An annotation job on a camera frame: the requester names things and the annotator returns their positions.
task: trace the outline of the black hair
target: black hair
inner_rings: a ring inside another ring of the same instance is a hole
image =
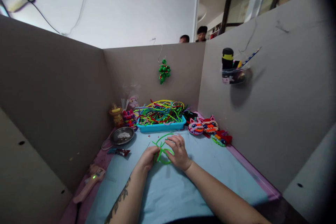
[[[184,38],[187,40],[187,43],[189,43],[189,40],[190,40],[189,36],[188,35],[182,35],[180,37],[180,39],[184,39]]]
[[[197,34],[207,33],[207,31],[208,31],[208,28],[206,26],[201,26],[201,27],[198,28]]]

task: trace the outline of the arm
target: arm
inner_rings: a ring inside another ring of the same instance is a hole
[[[224,223],[270,224],[257,210],[188,157],[180,135],[168,137],[170,161],[189,177],[213,213]]]
[[[144,151],[108,214],[105,224],[138,222],[147,174],[153,166],[154,154],[159,150],[157,146],[151,146]]]

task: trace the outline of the blue plastic tray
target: blue plastic tray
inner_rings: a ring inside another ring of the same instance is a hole
[[[169,125],[165,124],[154,124],[154,125],[140,125],[137,124],[141,132],[157,132],[157,131],[174,131],[174,130],[182,130],[184,128],[184,124],[187,120],[182,116],[182,122],[174,122]]]

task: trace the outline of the pink glue gun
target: pink glue gun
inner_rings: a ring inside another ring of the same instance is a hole
[[[94,185],[104,179],[104,175],[106,173],[103,168],[100,168],[95,164],[90,165],[89,171],[91,177],[88,179],[89,181],[87,182],[83,190],[76,197],[74,197],[73,202],[75,204],[83,202],[87,195],[90,193],[91,189],[94,187]]]

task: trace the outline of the forearm tattoo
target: forearm tattoo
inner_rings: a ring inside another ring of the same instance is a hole
[[[128,178],[128,181],[124,187],[124,189],[121,191],[119,197],[117,198],[117,200],[115,201],[110,213],[108,214],[106,220],[105,220],[105,224],[109,224],[110,220],[112,219],[112,212],[114,211],[114,214],[117,213],[118,210],[118,206],[119,206],[119,202],[121,202],[121,198],[123,198],[122,200],[125,200],[125,197],[128,195],[128,191],[127,191],[127,187],[128,187],[128,183],[131,181],[131,176]]]

